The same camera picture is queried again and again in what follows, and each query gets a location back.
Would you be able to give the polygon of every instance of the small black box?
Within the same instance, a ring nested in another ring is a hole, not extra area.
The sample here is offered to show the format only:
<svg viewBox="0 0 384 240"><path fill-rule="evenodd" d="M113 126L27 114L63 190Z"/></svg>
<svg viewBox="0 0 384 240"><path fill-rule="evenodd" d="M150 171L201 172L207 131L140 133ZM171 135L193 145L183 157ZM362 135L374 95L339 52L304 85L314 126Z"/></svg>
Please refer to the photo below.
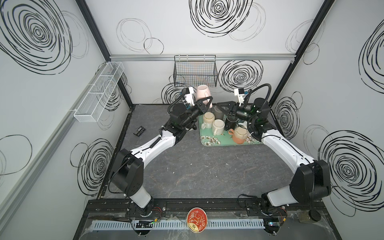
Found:
<svg viewBox="0 0 384 240"><path fill-rule="evenodd" d="M140 126L136 132L134 132L133 134L135 134L136 136L140 136L143 132L145 131L145 128L143 126Z"/></svg>

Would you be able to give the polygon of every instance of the black mug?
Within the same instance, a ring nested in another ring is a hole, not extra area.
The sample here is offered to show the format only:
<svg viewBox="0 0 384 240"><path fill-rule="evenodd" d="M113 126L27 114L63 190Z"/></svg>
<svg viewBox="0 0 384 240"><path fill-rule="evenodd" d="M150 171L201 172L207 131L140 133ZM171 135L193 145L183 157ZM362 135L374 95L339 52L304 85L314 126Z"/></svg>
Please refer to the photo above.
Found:
<svg viewBox="0 0 384 240"><path fill-rule="evenodd" d="M228 116L225 120L224 130L228 131L229 129L235 129L238 120L237 117Z"/></svg>

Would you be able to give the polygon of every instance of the mug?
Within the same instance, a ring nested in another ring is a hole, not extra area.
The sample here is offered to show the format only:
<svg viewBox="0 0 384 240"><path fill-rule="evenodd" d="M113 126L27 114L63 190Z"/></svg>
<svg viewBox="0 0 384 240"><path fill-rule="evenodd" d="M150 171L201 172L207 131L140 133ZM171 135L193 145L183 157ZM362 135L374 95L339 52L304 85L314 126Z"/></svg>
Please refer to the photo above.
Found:
<svg viewBox="0 0 384 240"><path fill-rule="evenodd" d="M207 112L203 115L203 123L201 124L201 129L212 128L212 123L215 120L215 115L213 113Z"/></svg>
<svg viewBox="0 0 384 240"><path fill-rule="evenodd" d="M221 119L216 119L212 123L212 133L214 135L221 135L224 131L224 121Z"/></svg>
<svg viewBox="0 0 384 240"><path fill-rule="evenodd" d="M245 122L239 122L238 125L239 125L240 127L242 127L242 128L245 128L245 129L247 130L247 137L250 137L250 136L251 136L251 134L250 134L250 132L248 131L248 128L247 128L247 121L245 121Z"/></svg>
<svg viewBox="0 0 384 240"><path fill-rule="evenodd" d="M210 97L211 96L211 91L209 90L207 85L200 85L197 87L196 91L196 100Z"/></svg>
<svg viewBox="0 0 384 240"><path fill-rule="evenodd" d="M228 131L231 128L235 129L237 121L238 121L237 117L228 116L227 119L225 120L224 130Z"/></svg>
<svg viewBox="0 0 384 240"><path fill-rule="evenodd" d="M247 138L247 130L242 127L237 127L235 130L230 129L228 133L232 135L232 140L237 144L243 144Z"/></svg>
<svg viewBox="0 0 384 240"><path fill-rule="evenodd" d="M215 119L221 119L221 120L224 119L224 113L220 111L220 109L217 106L214 107L213 113L215 115Z"/></svg>

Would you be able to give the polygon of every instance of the wire basket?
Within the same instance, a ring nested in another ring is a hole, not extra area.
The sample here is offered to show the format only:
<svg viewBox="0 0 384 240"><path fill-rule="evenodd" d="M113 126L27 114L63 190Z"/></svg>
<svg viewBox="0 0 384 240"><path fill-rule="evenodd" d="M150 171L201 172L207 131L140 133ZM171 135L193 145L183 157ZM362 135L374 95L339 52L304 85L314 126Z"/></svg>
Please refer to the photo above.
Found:
<svg viewBox="0 0 384 240"><path fill-rule="evenodd" d="M108 62L92 85L74 117L79 122L97 122L122 75L122 62Z"/></svg>
<svg viewBox="0 0 384 240"><path fill-rule="evenodd" d="M174 59L175 87L199 85L216 87L218 73L215 55L176 55Z"/></svg>

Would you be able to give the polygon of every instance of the round tin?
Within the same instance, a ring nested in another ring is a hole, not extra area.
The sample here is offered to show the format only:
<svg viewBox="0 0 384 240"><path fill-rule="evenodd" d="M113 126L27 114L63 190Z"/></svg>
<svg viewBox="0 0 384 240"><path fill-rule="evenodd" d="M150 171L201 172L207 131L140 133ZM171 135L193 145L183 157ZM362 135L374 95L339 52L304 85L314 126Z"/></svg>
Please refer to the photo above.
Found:
<svg viewBox="0 0 384 240"><path fill-rule="evenodd" d="M208 224L207 214L199 207L192 208L187 215L187 226L194 233L202 232Z"/></svg>

